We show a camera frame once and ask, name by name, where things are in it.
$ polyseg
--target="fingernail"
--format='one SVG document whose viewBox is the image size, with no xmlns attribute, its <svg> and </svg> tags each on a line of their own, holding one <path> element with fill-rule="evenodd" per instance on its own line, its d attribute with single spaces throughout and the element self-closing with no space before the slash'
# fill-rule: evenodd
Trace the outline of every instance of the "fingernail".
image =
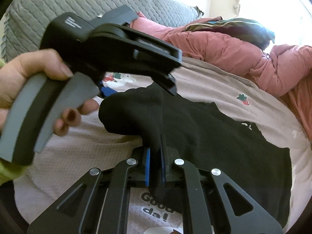
<svg viewBox="0 0 312 234">
<path fill-rule="evenodd" d="M 74 121 L 76 118 L 76 113 L 73 109 L 70 109 L 69 112 L 68 112 L 68 115 L 67 115 L 67 120 L 72 122 Z"/>
<path fill-rule="evenodd" d="M 62 64 L 60 69 L 65 76 L 69 78 L 74 76 L 73 72 L 65 64 Z"/>
</svg>

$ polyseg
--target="black t-shirt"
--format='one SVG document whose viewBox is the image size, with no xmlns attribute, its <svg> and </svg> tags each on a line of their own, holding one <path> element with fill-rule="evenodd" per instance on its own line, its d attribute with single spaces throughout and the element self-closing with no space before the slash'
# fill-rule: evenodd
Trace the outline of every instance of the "black t-shirt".
<svg viewBox="0 0 312 234">
<path fill-rule="evenodd" d="M 154 153 L 165 135 L 167 146 L 181 158 L 199 169 L 222 170 L 286 225 L 292 185 L 289 149 L 267 142 L 256 124 L 235 121 L 215 103 L 171 96 L 155 83 L 104 99 L 99 119 L 110 133 L 140 135 Z M 163 203 L 162 196 L 154 196 Z"/>
</svg>

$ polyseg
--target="window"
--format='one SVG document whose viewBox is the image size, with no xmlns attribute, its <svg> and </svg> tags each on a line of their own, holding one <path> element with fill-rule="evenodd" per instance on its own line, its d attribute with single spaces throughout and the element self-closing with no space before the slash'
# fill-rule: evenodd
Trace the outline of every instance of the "window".
<svg viewBox="0 0 312 234">
<path fill-rule="evenodd" d="M 240 0 L 238 17 L 253 19 L 275 33 L 275 44 L 312 46 L 312 17 L 300 0 Z M 265 50 L 270 52 L 273 43 Z"/>
</svg>

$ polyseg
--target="white bedsheet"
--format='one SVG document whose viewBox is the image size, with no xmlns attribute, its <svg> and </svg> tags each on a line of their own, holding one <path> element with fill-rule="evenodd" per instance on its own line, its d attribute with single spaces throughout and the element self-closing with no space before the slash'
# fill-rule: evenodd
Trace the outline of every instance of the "white bedsheet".
<svg viewBox="0 0 312 234">
<path fill-rule="evenodd" d="M 206 62 L 192 58 L 183 61 L 173 73 L 180 95 L 191 101 L 215 102 L 233 119 L 256 123 L 267 141 L 290 148 L 293 187 L 286 232 L 312 196 L 312 151 L 302 126 L 287 107 L 249 80 Z M 137 75 L 118 74 L 112 78 L 108 76 L 107 84 L 116 91 L 152 83 L 150 78 Z M 244 94 L 246 101 L 237 99 L 239 94 Z M 139 137 L 108 133 L 97 113 L 83 117 L 82 124 L 71 128 L 68 136 L 54 136 L 43 153 L 35 156 L 27 172 L 14 181 L 18 210 L 32 222 L 90 168 L 112 168 L 141 143 Z M 174 229 L 183 233 L 182 216 L 155 204 L 147 189 L 131 190 L 128 234 L 170 234 Z"/>
</svg>

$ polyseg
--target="hand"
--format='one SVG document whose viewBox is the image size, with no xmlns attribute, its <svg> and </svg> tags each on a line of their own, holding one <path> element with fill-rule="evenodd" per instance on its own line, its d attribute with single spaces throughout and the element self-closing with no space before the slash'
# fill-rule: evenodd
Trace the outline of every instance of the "hand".
<svg viewBox="0 0 312 234">
<path fill-rule="evenodd" d="M 24 53 L 7 63 L 0 69 L 0 131 L 20 89 L 29 77 L 38 72 L 44 72 L 49 78 L 60 81 L 73 76 L 55 50 Z M 98 103 L 89 99 L 78 109 L 64 110 L 61 119 L 55 122 L 54 133 L 58 136 L 66 135 L 69 126 L 75 127 L 80 124 L 81 114 L 90 114 L 98 108 Z"/>
</svg>

